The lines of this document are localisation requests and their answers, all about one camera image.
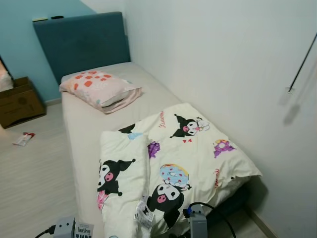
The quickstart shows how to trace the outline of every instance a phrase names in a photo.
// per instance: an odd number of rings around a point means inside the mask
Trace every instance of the cardboard box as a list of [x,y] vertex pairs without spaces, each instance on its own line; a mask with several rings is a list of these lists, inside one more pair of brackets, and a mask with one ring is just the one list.
[[14,88],[0,92],[0,124],[3,128],[21,124],[46,115],[28,77],[14,81]]

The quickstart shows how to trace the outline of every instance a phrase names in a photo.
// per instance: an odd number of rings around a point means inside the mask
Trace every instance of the mattress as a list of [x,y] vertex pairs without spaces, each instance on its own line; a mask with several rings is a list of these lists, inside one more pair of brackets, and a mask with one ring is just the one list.
[[76,187],[78,219],[94,224],[93,237],[103,238],[104,226],[96,197],[101,132],[124,128],[180,101],[134,63],[115,64],[96,70],[104,70],[143,88],[140,98],[110,115],[103,114],[74,95],[62,94],[63,115]]

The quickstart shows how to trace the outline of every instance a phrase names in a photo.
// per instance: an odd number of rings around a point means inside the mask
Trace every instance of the pink pillow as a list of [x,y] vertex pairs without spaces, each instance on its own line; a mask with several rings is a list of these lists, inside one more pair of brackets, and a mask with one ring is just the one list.
[[142,88],[103,71],[87,71],[73,75],[59,86],[60,92],[68,92],[84,100],[94,108],[109,114],[136,100]]

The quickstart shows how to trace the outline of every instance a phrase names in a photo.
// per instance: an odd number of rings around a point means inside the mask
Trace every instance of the donut print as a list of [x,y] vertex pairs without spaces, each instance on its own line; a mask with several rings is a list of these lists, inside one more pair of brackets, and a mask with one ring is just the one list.
[[166,184],[185,188],[188,185],[189,174],[176,164],[166,164],[160,168],[160,175]]

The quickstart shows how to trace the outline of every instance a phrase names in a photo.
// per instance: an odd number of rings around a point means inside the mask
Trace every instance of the baseboard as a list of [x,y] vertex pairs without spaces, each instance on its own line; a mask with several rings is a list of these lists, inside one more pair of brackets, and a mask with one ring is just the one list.
[[267,238],[278,238],[269,226],[248,206],[244,206],[244,211],[254,221]]
[[45,101],[46,106],[51,106],[59,103],[61,103],[61,98]]

